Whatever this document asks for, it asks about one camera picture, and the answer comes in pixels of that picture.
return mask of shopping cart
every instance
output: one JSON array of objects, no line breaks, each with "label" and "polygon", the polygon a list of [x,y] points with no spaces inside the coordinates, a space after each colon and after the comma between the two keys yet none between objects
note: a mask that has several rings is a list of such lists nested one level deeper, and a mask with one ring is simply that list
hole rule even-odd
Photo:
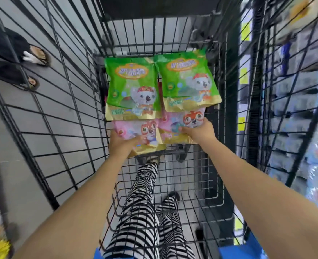
[{"label": "shopping cart", "polygon": [[[18,64],[40,81],[36,91],[0,82],[0,114],[27,161],[48,202],[55,210],[90,178],[108,156],[110,122],[105,120],[109,78],[108,56],[154,56],[206,49],[222,103],[206,110],[217,138],[253,166],[270,173],[279,170],[291,187],[306,182],[300,165],[318,123],[318,105],[288,111],[291,97],[317,85],[295,90],[298,75],[316,69],[299,64],[291,90],[276,96],[276,69],[287,59],[278,45],[296,38],[290,30],[314,0],[294,15],[301,0],[0,0],[0,27],[23,35],[52,58],[49,69]],[[304,61],[318,23],[297,54]],[[273,110],[279,100],[281,112]],[[307,130],[290,131],[285,119],[304,115]],[[276,118],[276,129],[271,120]],[[280,136],[300,134],[295,152],[276,147]],[[294,156],[289,169],[271,164],[275,153]],[[250,234],[211,160],[198,145],[169,145],[160,152],[155,204],[178,191],[180,227],[197,258],[217,258],[218,247],[246,243]],[[120,211],[144,156],[123,165],[112,195],[112,205],[101,250],[115,231]]]}]

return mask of zebra print pants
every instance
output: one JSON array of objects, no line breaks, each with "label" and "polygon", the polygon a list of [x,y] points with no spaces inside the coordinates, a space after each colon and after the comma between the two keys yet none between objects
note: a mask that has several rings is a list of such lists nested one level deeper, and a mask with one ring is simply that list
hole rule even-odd
[{"label": "zebra print pants", "polygon": [[105,259],[195,259],[183,236],[176,197],[166,197],[154,208],[157,175],[154,162],[138,169],[116,231],[105,249]]}]

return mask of tiger cartoon character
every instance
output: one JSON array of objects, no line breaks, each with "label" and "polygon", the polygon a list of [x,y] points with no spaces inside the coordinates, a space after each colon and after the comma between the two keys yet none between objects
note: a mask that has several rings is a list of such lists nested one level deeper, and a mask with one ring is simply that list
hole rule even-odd
[{"label": "tiger cartoon character", "polygon": [[146,135],[146,144],[157,144],[157,122],[149,120],[141,126],[141,134]]},{"label": "tiger cartoon character", "polygon": [[149,86],[141,86],[139,89],[131,88],[130,96],[136,104],[132,112],[140,116],[141,114],[153,114],[153,104],[157,99],[157,90]]},{"label": "tiger cartoon character", "polygon": [[187,127],[197,127],[203,122],[203,114],[201,111],[190,111],[183,117],[183,123]]},{"label": "tiger cartoon character", "polygon": [[207,74],[196,74],[186,82],[188,86],[199,91],[199,96],[195,97],[195,101],[209,100],[211,98],[212,81]]}]

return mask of forearm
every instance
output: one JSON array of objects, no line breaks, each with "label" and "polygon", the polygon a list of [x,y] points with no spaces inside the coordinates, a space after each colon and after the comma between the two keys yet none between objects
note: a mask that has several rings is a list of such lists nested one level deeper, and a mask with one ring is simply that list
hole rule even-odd
[{"label": "forearm", "polygon": [[110,156],[96,173],[25,242],[14,259],[92,258],[110,207],[123,157]]},{"label": "forearm", "polygon": [[274,258],[318,258],[318,208],[217,140],[204,146],[234,203]]}]

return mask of person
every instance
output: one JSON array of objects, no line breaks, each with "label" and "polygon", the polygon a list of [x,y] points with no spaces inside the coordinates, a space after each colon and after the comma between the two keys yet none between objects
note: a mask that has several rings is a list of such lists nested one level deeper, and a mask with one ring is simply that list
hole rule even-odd
[{"label": "person", "polygon": [[[217,140],[213,125],[206,118],[201,126],[182,127],[181,131],[209,155],[269,258],[318,258],[315,204],[236,156]],[[132,148],[142,140],[123,140],[112,131],[109,157],[39,226],[13,258],[92,258],[118,172]],[[139,168],[104,258],[194,258],[178,227],[177,194],[169,194],[156,209],[153,206],[157,169],[156,158]]]},{"label": "person", "polygon": [[[33,44],[29,44],[23,36],[8,28],[5,28],[5,32],[9,37],[19,62],[30,62],[45,67],[50,65],[51,58],[46,51]],[[13,55],[1,27],[0,58],[4,60],[0,61],[0,80],[18,87],[27,87],[27,81],[23,78],[21,71],[16,67],[16,58]],[[32,90],[38,88],[39,82],[37,79],[32,76],[27,76],[27,79]]]}]

